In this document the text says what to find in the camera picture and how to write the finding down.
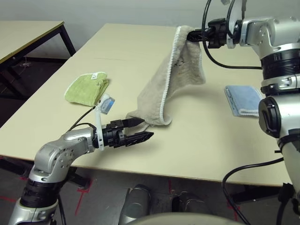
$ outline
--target cable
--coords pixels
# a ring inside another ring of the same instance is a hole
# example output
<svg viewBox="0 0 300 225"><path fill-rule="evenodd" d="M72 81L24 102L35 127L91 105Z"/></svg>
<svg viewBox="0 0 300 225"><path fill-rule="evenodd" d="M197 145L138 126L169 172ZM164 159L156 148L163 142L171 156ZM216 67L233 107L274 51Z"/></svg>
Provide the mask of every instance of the cable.
<svg viewBox="0 0 300 225"><path fill-rule="evenodd" d="M95 105L91 108L91 109L89 109L84 115L82 115L71 127L70 127L70 129L68 130L68 131L70 131L70 130L72 130L72 129L74 129L75 127L76 127L76 125L77 125L77 123L79 123L79 121L81 121L82 119L83 119L83 117L85 117L87 114L89 114L91 111L93 111L93 109L95 109Z"/></svg>
<svg viewBox="0 0 300 225"><path fill-rule="evenodd" d="M283 158L279 158L279 159L275 159L269 162L265 162L265 163L258 163L258 164L251 164L251 165L243 165L240 166L238 168L235 168L233 170L231 170L228 174L225 175L225 177L222 180L222 190L223 193L227 199L227 201L229 202L229 204L232 206L232 208L234 209L234 211L239 215L239 217L243 220L243 222L247 225L250 225L249 221L245 218L245 216L241 213L241 211L239 210L239 208L236 206L235 202L233 201L233 199L230 197L230 195L228 194L227 190L226 190L226 181L227 179L233 175L234 173L240 171L240 170L244 170L244 169L249 169L249 168L254 168L254 167L260 167L260 166L266 166L266 165L272 165L275 163L279 163L282 162Z"/></svg>
<svg viewBox="0 0 300 225"><path fill-rule="evenodd" d="M58 206L60 208L60 217L61 217L62 225L67 225L65 211L64 211L64 207L62 206L60 195L58 195L57 199L58 199Z"/></svg>
<svg viewBox="0 0 300 225"><path fill-rule="evenodd" d="M230 38L233 38L233 34L231 33L231 31L229 29L229 20L230 20L231 12L233 10L234 3L235 3L235 0L232 0L230 3L230 6L229 6L228 12L227 12L227 17L226 17L226 33L228 34L228 36Z"/></svg>
<svg viewBox="0 0 300 225"><path fill-rule="evenodd" d="M208 9L210 7L210 3L211 3L211 0L207 0L207 3L206 3L206 6L205 6L205 10L204 10L204 13L203 13L203 19L202 19L202 30L204 31L203 32L203 39L202 39L202 43L203 43L203 48L208 56L208 58L215 64L217 64L218 66L220 67L224 67L224 68L227 68L227 69L262 69L261 67L245 67L245 66L228 66L228 65L225 65L225 64L222 64L222 63L219 63L218 61L216 61L212 55L210 54L208 48L207 48L207 45L206 45L206 32L205 32L205 24L206 24L206 18L207 18L207 12L208 12Z"/></svg>
<svg viewBox="0 0 300 225"><path fill-rule="evenodd" d="M276 218L276 225L281 225L283 213L285 211L285 206L287 205L288 201L281 202Z"/></svg>
<svg viewBox="0 0 300 225"><path fill-rule="evenodd" d="M73 128L81 126L81 125L89 125L91 128L96 129L96 127L91 123L79 123L79 124L76 124Z"/></svg>

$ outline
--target black ring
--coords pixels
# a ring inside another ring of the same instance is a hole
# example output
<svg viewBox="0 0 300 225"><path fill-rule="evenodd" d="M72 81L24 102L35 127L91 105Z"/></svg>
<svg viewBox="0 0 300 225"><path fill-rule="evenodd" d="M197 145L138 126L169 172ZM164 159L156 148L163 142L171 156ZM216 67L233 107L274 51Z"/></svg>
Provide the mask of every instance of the black ring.
<svg viewBox="0 0 300 225"><path fill-rule="evenodd" d="M292 135L287 135L287 136L280 138L278 140L277 144L280 148L281 153L282 153L282 149L285 146L285 144L288 144L289 142L297 141L299 139L300 139L300 134L292 134Z"/></svg>

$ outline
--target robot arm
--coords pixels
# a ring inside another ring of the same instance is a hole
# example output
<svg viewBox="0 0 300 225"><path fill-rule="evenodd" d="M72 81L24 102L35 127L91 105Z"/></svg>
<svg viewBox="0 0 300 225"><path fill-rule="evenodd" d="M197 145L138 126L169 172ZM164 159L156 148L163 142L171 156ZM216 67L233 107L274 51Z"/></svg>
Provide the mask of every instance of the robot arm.
<svg viewBox="0 0 300 225"><path fill-rule="evenodd" d="M152 132L126 136L122 130L144 120L115 120L102 129L104 146L130 146L148 140ZM98 148L97 131L84 128L66 132L60 139L45 144L36 154L34 166L22 197L17 201L9 225L43 222L52 224L58 194L67 181L71 164L78 157Z"/></svg>
<svg viewBox="0 0 300 225"><path fill-rule="evenodd" d="M239 20L234 16L229 25L232 37L227 35L226 19L216 19L205 31L192 31L187 38L199 42L205 32L208 48L240 44L252 47L259 56L261 91L266 96L259 104L259 125L277 139L300 202L300 21L295 17Z"/></svg>

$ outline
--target white wall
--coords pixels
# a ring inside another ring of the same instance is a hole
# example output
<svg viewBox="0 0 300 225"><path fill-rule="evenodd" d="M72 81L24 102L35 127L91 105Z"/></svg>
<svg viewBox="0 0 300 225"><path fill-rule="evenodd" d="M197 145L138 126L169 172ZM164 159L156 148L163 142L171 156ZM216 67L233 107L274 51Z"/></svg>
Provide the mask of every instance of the white wall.
<svg viewBox="0 0 300 225"><path fill-rule="evenodd" d="M205 4L206 0L0 0L0 20L63 20L79 49L105 23L199 27ZM225 17L227 8L213 0L208 21ZM300 0L247 1L246 17L263 15L300 18ZM31 56L68 58L68 53L55 37Z"/></svg>

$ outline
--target beige towel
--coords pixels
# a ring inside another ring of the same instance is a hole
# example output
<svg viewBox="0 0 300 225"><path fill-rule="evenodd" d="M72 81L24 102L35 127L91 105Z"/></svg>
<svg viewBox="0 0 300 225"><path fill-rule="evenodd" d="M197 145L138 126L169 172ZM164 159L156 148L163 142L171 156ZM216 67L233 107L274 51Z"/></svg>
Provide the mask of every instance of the beige towel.
<svg viewBox="0 0 300 225"><path fill-rule="evenodd" d="M144 131L149 125L170 124L171 116L164 113L165 101L184 86L205 83L199 43L187 41L192 30L194 28L188 26L177 28L171 54L138 96L137 110L127 115L127 118L139 117L145 122L128 129L127 133Z"/></svg>

